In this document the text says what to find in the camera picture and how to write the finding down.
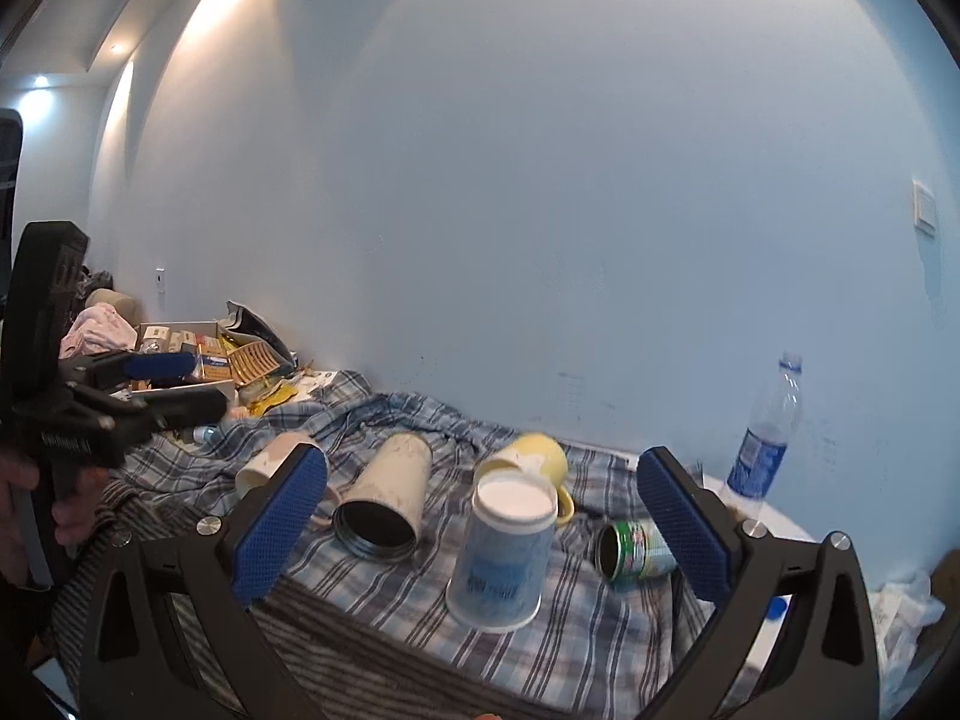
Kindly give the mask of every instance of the plastic bag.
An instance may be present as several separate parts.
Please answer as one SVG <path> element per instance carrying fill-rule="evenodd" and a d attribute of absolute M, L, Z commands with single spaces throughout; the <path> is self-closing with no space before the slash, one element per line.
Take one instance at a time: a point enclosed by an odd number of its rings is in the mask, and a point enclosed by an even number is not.
<path fill-rule="evenodd" d="M 880 720 L 892 717 L 909 697 L 899 694 L 899 688 L 916 654 L 917 637 L 943 613 L 943 603 L 930 595 L 930 576 L 923 572 L 909 583 L 888 581 L 880 592 L 870 593 L 880 671 Z"/>

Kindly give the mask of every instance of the light switch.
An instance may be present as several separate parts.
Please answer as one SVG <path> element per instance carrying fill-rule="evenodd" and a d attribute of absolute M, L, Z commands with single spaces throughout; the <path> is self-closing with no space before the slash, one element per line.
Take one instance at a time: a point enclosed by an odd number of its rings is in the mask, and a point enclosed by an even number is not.
<path fill-rule="evenodd" d="M 913 223 L 930 237 L 937 234 L 937 203 L 932 192 L 917 181 L 913 182 Z"/>

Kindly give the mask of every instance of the human hand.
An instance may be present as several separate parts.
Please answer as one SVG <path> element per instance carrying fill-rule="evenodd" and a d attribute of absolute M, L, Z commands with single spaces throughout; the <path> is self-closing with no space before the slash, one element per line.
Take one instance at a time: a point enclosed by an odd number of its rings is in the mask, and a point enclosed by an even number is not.
<path fill-rule="evenodd" d="M 15 586 L 24 586 L 30 573 L 27 552 L 13 510 L 11 487 L 32 490 L 40 471 L 20 452 L 0 447 L 0 574 Z M 107 483 L 107 469 L 88 466 L 77 475 L 77 491 L 53 507 L 56 542 L 79 544 L 93 531 L 94 509 Z"/>

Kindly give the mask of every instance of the blue gripper pad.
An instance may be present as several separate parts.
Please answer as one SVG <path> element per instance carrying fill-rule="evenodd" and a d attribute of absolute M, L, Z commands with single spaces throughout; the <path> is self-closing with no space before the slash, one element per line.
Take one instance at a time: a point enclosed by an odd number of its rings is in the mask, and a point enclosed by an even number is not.
<path fill-rule="evenodd" d="M 740 545 L 733 531 L 736 524 L 720 500 L 698 488 L 662 446 L 640 455 L 637 492 L 697 598 L 714 604 L 726 601 L 739 567 Z"/>
<path fill-rule="evenodd" d="M 151 379 L 179 379 L 194 370 L 197 358 L 189 352 L 168 354 L 141 354 L 131 357 L 123 372 L 128 378 L 150 381 Z"/>
<path fill-rule="evenodd" d="M 326 456 L 317 447 L 302 443 L 265 487 L 251 490 L 240 502 L 243 505 L 248 498 L 256 500 L 266 493 L 259 515 L 233 548 L 230 588 L 245 607 L 270 592 L 324 490 Z"/>

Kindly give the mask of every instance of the yellow packet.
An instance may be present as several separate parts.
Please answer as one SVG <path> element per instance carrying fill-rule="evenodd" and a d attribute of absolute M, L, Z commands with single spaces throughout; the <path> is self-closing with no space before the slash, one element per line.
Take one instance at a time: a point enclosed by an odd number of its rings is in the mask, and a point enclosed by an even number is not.
<path fill-rule="evenodd" d="M 224 354 L 229 355 L 230 352 L 235 352 L 240 348 L 240 344 L 234 341 L 230 336 L 220 333 L 219 336 L 220 346 L 224 349 Z"/>
<path fill-rule="evenodd" d="M 286 403 L 294 395 L 296 395 L 296 387 L 284 383 L 261 399 L 253 401 L 247 408 L 250 409 L 251 416 L 262 416 L 267 413 L 267 410 L 279 406 L 281 403 Z"/>

